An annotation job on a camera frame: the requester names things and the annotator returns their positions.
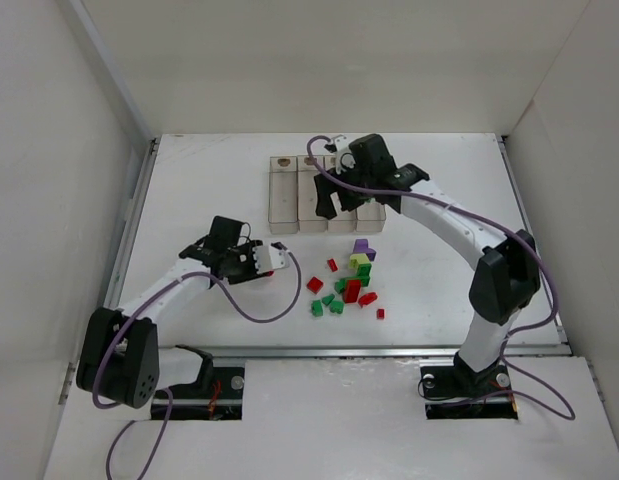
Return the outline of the red square lego brick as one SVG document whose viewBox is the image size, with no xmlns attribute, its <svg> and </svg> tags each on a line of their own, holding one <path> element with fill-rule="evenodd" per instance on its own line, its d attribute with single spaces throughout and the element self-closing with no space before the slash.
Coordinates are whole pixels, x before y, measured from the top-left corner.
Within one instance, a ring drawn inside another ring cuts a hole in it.
<svg viewBox="0 0 619 480">
<path fill-rule="evenodd" d="M 323 286 L 324 282 L 317 277 L 312 277 L 306 285 L 307 289 L 314 294 L 317 294 Z"/>
</svg>

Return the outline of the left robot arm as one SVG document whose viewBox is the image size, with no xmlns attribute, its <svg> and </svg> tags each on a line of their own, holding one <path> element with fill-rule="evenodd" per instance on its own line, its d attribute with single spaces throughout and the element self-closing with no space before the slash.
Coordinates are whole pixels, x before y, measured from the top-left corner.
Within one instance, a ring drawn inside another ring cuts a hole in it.
<svg viewBox="0 0 619 480">
<path fill-rule="evenodd" d="M 242 233 L 242 221 L 216 216 L 209 232 L 187 245 L 174 264 L 138 297 L 90 316 L 76 383 L 98 409 L 138 409 L 164 387 L 159 328 L 173 321 L 199 295 L 216 285 L 263 277 L 261 240 Z"/>
</svg>

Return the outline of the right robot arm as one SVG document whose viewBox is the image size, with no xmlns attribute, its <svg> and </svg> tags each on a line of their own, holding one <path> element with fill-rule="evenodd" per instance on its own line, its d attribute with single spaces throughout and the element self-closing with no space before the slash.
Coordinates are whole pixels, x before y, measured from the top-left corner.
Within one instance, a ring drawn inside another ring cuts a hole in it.
<svg viewBox="0 0 619 480">
<path fill-rule="evenodd" d="M 317 215 L 331 220 L 338 211 L 374 200 L 456 251 L 473 271 L 468 298 L 474 314 L 454 364 L 474 376 L 493 369 L 514 320 L 540 288 L 533 237 L 466 211 L 420 167 L 398 166 L 379 134 L 321 139 L 335 163 L 320 168 L 314 178 Z"/>
</svg>

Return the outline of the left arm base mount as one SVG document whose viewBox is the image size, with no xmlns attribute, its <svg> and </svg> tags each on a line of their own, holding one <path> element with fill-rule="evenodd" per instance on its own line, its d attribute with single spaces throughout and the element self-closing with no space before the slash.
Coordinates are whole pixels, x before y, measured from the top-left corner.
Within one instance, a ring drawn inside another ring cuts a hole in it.
<svg viewBox="0 0 619 480">
<path fill-rule="evenodd" d="M 213 397 L 219 403 L 240 401 L 243 397 L 245 368 L 235 365 L 167 365 L 160 370 L 154 402 L 166 402 L 165 389 L 173 399 L 180 402 L 210 401 Z"/>
</svg>

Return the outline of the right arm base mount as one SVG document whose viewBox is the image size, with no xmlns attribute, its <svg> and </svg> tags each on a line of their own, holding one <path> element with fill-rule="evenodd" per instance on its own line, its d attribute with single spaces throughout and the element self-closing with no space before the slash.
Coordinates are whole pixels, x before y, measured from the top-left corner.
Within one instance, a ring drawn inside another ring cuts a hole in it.
<svg viewBox="0 0 619 480">
<path fill-rule="evenodd" d="M 425 365 L 420 368 L 420 375 L 424 398 L 440 401 L 481 397 L 498 390 L 499 375 L 509 379 L 504 365 L 495 365 L 481 374 L 455 365 Z"/>
</svg>

